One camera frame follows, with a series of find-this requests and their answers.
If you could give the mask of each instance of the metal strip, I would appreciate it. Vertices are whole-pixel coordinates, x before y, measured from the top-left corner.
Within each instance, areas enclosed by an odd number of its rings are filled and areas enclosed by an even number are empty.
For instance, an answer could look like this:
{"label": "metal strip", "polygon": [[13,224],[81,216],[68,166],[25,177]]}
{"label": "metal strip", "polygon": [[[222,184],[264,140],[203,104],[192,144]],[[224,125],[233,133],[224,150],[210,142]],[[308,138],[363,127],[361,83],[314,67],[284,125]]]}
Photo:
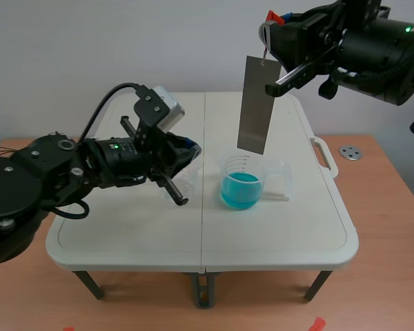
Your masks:
{"label": "metal strip", "polygon": [[263,154],[275,98],[265,93],[265,85],[278,80],[277,61],[247,57],[237,147]]}

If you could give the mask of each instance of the black cable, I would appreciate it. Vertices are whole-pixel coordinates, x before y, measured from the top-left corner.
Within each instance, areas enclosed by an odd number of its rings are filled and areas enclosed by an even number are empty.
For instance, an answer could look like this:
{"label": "black cable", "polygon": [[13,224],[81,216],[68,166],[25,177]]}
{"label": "black cable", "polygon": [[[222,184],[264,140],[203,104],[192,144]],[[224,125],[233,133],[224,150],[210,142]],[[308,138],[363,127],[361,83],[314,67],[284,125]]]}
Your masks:
{"label": "black cable", "polygon": [[89,130],[92,127],[92,124],[95,122],[95,119],[97,119],[99,113],[101,112],[101,109],[103,109],[104,105],[106,104],[106,102],[109,101],[112,95],[114,95],[120,90],[123,90],[124,88],[133,88],[134,90],[136,90],[138,87],[139,85],[135,83],[122,83],[110,90],[108,94],[106,94],[105,97],[100,101],[99,105],[97,106],[97,109],[94,111],[94,114],[90,118],[88,125],[86,125],[86,127],[84,128],[84,131],[81,134],[78,142],[81,143],[86,138],[86,135],[89,133]]}
{"label": "black cable", "polygon": [[2,146],[0,146],[0,148],[3,149],[3,150],[15,150],[14,148],[2,147]]}
{"label": "black cable", "polygon": [[53,208],[51,212],[60,217],[64,217],[65,219],[85,219],[89,215],[89,205],[83,200],[77,201],[76,204],[83,208],[83,212],[81,214],[71,214],[57,208]]}
{"label": "black cable", "polygon": [[357,74],[356,76],[351,77],[347,75],[350,73],[349,71],[339,72],[334,70],[331,73],[331,79],[354,85],[376,84],[405,74],[411,66],[414,66],[414,52],[398,66],[394,66],[377,74]]}
{"label": "black cable", "polygon": [[3,150],[0,150],[0,156],[6,153],[13,153],[15,152],[14,150],[6,150],[5,152]]}

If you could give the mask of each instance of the metal mount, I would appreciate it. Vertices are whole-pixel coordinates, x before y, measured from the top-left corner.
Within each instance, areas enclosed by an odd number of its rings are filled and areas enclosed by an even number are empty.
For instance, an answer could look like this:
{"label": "metal mount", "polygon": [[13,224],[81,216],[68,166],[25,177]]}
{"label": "metal mount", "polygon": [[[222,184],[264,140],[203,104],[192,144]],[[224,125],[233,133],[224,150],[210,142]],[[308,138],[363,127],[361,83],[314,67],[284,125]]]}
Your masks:
{"label": "metal mount", "polygon": [[351,145],[345,145],[339,148],[339,153],[348,160],[356,161],[362,157],[362,152],[359,148]]}

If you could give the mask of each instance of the cup handle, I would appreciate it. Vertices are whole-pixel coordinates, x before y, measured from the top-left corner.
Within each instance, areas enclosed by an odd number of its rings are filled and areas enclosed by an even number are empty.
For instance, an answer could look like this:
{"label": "cup handle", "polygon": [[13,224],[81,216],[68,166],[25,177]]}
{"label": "cup handle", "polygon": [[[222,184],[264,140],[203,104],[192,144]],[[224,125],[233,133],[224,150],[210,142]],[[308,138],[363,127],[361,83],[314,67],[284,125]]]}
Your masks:
{"label": "cup handle", "polygon": [[289,201],[293,195],[293,174],[290,165],[284,161],[272,161],[268,171],[270,175],[280,174],[283,176],[285,183],[284,197],[285,201]]}

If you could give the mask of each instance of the plastic measuring cup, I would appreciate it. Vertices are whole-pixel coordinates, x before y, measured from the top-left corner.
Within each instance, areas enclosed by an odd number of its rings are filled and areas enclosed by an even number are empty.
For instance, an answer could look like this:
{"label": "plastic measuring cup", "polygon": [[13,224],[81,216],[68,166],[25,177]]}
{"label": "plastic measuring cup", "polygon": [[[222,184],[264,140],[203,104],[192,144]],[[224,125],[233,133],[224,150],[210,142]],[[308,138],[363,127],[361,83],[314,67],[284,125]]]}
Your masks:
{"label": "plastic measuring cup", "polygon": [[273,175],[284,178],[279,198],[290,199],[293,176],[283,161],[235,148],[219,158],[221,168],[221,196],[231,207],[247,209],[262,196],[266,180]]}
{"label": "plastic measuring cup", "polygon": [[[199,181],[199,178],[202,177],[201,173],[201,165],[197,164],[190,164],[185,167],[180,173],[178,173],[173,179],[173,183],[181,192],[184,198],[192,199],[195,195],[195,190]],[[164,194],[165,199],[172,205],[175,203],[173,202],[172,197],[169,193],[162,188],[161,191]]]}

